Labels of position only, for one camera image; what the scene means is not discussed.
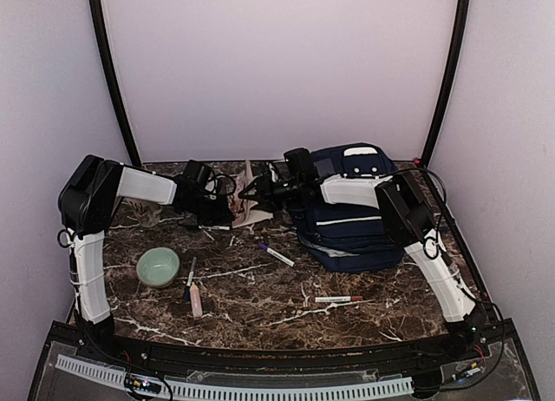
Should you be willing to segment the pink illustrated paperback book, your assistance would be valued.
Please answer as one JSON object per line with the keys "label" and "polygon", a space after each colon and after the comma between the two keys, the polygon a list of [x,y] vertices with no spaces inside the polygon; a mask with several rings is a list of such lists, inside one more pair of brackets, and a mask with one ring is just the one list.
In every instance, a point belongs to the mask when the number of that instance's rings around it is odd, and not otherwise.
{"label": "pink illustrated paperback book", "polygon": [[232,228],[246,227],[264,220],[271,220],[273,213],[257,210],[253,200],[240,199],[238,194],[254,180],[251,162],[245,160],[238,175],[234,176],[236,190],[228,197],[228,205],[234,216]]}

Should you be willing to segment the navy blue student backpack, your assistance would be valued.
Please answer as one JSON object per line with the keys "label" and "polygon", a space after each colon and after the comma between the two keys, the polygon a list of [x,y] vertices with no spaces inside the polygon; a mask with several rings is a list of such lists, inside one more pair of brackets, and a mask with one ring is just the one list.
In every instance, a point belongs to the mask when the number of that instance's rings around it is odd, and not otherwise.
{"label": "navy blue student backpack", "polygon": [[[387,175],[395,164],[381,148],[364,143],[310,153],[321,176]],[[377,272],[399,264],[405,254],[384,231],[380,211],[320,199],[288,207],[299,241],[324,268],[337,273]]]}

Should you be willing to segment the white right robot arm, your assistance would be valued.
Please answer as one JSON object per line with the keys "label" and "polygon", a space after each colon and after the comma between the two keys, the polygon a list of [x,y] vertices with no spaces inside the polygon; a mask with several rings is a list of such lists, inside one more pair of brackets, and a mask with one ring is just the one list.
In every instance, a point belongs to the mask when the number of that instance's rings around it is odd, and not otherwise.
{"label": "white right robot arm", "polygon": [[446,327],[454,332],[442,343],[442,352],[452,361],[462,360],[476,346],[481,322],[479,305],[453,262],[435,219],[410,170],[389,174],[319,174],[310,153],[296,148],[284,155],[291,175],[275,179],[270,169],[256,177],[238,196],[257,202],[273,212],[287,201],[311,203],[319,199],[329,205],[357,205],[378,210],[385,234],[420,268],[438,299]]}

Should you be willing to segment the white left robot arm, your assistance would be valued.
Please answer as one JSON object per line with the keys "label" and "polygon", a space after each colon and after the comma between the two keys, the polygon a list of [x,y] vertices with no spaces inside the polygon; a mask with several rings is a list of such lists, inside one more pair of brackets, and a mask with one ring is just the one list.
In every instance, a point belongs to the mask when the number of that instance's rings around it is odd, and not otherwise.
{"label": "white left robot arm", "polygon": [[88,326],[112,325],[103,270],[103,241],[122,199],[171,206],[190,213],[202,226],[223,226],[234,220],[228,205],[236,184],[225,191],[223,174],[206,164],[189,161],[173,177],[105,160],[89,154],[62,189],[58,208],[70,249],[70,282],[75,289],[76,320]]}

